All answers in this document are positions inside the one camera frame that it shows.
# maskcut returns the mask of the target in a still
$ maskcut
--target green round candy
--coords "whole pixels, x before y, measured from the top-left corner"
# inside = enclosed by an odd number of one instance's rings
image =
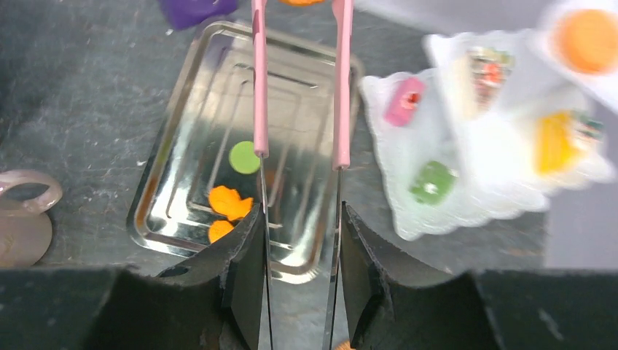
[[[230,165],[234,170],[249,175],[259,169],[259,158],[253,152],[253,142],[238,142],[230,151]]]

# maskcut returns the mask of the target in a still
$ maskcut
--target orange round candy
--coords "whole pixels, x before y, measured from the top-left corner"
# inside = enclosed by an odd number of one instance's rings
[[[618,64],[618,18],[601,9],[583,9],[559,24],[555,44],[573,70],[604,74]]]

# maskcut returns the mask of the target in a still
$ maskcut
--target green candy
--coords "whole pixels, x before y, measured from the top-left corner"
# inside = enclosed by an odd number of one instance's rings
[[[234,170],[249,175],[259,169],[259,158],[253,152],[253,142],[242,141],[230,151],[230,165]]]
[[[418,203],[436,206],[453,190],[456,179],[453,169],[432,160],[422,167],[410,192]]]

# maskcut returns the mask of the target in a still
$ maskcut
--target purple object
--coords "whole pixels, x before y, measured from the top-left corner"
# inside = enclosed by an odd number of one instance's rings
[[[237,0],[159,0],[161,10],[174,29],[196,26],[213,16],[228,15],[238,8]]]

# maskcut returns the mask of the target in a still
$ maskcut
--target dark gray table surface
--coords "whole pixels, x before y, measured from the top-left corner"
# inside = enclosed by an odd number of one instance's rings
[[[237,16],[249,20],[249,9],[243,1]],[[329,6],[297,9],[269,1],[267,23],[322,44],[336,42]],[[55,235],[42,264],[130,263],[153,274],[180,261],[137,246],[125,229],[193,35],[168,29],[154,0],[0,0],[0,171],[43,171],[65,190],[50,211]],[[428,68],[423,35],[357,12],[353,51],[369,75],[419,71]],[[413,242],[396,236],[361,115],[344,199],[389,241],[438,268],[525,268],[541,262],[542,214]],[[282,322],[299,319],[290,308]],[[344,333],[338,326],[336,334]]]

